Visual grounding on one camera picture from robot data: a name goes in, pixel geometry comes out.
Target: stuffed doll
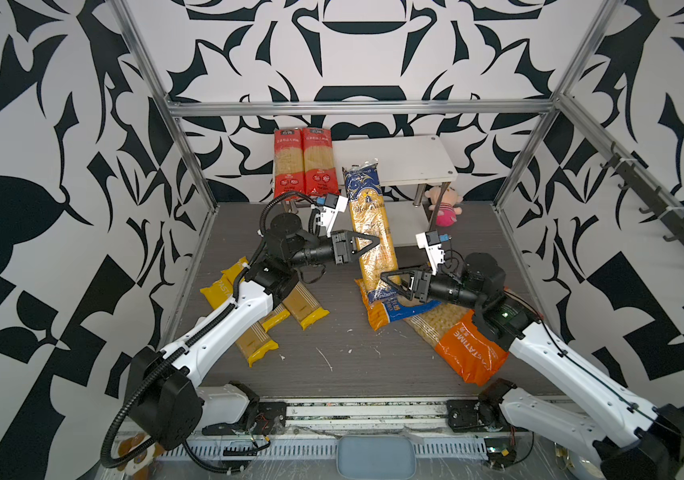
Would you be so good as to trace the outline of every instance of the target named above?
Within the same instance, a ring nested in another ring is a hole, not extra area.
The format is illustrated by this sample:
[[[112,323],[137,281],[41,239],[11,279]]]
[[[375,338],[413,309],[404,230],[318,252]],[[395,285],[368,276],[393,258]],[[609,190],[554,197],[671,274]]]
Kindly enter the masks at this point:
[[[425,195],[428,198],[430,198],[430,202],[432,203],[432,205],[430,206],[430,210],[434,210],[436,208],[435,202],[438,201],[438,197],[440,196],[440,187],[433,187],[429,189],[427,192],[425,192]],[[446,192],[443,194],[443,198],[440,202],[440,207],[438,209],[438,218],[436,219],[436,225],[453,225],[454,222],[456,222],[456,216],[462,213],[462,209],[454,205],[458,204],[461,201],[462,197],[460,197],[456,190],[454,190],[453,188],[447,189]]]

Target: patterned wallpaper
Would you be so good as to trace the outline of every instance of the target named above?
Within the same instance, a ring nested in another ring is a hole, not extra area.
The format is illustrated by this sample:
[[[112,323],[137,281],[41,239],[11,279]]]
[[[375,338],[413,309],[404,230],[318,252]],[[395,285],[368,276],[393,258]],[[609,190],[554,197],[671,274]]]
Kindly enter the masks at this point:
[[[170,98],[180,102],[548,98],[600,5],[599,0],[129,3]],[[461,172],[453,187],[468,200],[491,200],[533,117],[216,118],[188,119],[185,129],[218,200],[268,198],[272,130],[305,125],[331,128],[337,140],[439,134]],[[389,193],[392,200],[408,198],[414,187]]]
[[[684,205],[684,1],[628,0],[577,101]]]
[[[574,93],[684,205],[684,0],[628,0]],[[684,248],[603,161],[558,117],[505,212],[561,337],[684,411]]]
[[[94,466],[207,213],[103,0],[0,0],[0,478]]]

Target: orange packaging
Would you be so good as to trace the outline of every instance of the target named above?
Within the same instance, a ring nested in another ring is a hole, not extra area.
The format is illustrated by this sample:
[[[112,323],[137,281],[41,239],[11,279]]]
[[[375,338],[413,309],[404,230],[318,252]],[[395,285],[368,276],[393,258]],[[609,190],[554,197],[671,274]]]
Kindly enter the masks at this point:
[[[404,319],[466,383],[488,382],[507,360],[505,352],[472,324],[472,310],[442,303]]]
[[[302,160],[302,134],[298,128],[276,130],[274,134],[275,195],[290,190],[305,193],[304,162]]]
[[[326,128],[303,128],[302,150],[304,153],[304,182],[307,194],[314,197],[339,194],[337,169],[331,149],[331,130]]]
[[[488,340],[472,324],[471,310],[436,345],[436,352],[467,383],[483,385],[507,360],[508,352]]]

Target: white bracket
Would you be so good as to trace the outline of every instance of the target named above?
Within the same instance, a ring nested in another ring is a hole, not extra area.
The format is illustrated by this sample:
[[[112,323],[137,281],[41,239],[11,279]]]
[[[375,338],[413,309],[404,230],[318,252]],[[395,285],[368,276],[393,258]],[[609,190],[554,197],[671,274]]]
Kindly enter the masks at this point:
[[[339,212],[347,210],[347,197],[327,194],[323,200],[324,206],[320,209],[318,225],[326,228],[326,236],[331,236],[331,230],[334,228],[334,222],[337,219],[337,215]]]
[[[417,234],[416,245],[419,248],[424,248],[427,253],[427,259],[430,261],[430,267],[433,269],[433,275],[438,273],[438,265],[443,263],[443,248],[441,243],[449,239],[449,236],[438,235],[437,230],[431,232],[423,232]]]

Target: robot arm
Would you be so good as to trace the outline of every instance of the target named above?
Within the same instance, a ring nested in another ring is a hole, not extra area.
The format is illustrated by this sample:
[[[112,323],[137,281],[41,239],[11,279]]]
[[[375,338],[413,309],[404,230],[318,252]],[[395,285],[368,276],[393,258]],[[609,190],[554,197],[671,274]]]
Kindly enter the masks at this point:
[[[470,254],[461,274],[438,274],[443,252],[430,252],[440,248],[438,233],[419,234],[417,241],[428,250],[431,269],[386,272],[382,280],[410,300],[440,300],[473,309],[472,322],[487,339],[533,366],[589,417],[540,402],[505,380],[497,380],[480,396],[491,411],[600,465],[610,480],[674,478],[684,463],[682,412],[671,405],[655,407],[568,348],[537,313],[506,292],[505,272],[491,255]],[[399,284],[393,276],[410,280]]]
[[[326,236],[319,238],[317,232],[302,230],[299,217],[290,213],[276,215],[270,228],[264,227],[270,209],[292,195],[317,206],[308,228],[319,230],[323,226]],[[337,214],[346,206],[347,198],[338,195],[329,194],[318,201],[298,192],[287,192],[265,207],[260,217],[263,241],[251,264],[244,265],[236,277],[233,295],[179,339],[158,352],[147,347],[132,359],[126,384],[127,401],[102,443],[100,461],[104,466],[123,465],[154,442],[166,450],[183,443],[203,413],[203,401],[198,398],[195,387],[237,338],[288,296],[299,281],[299,269],[328,263],[346,264],[379,245],[380,239],[376,236],[349,230],[332,231]],[[150,438],[129,454],[113,458],[112,444],[126,416]]]

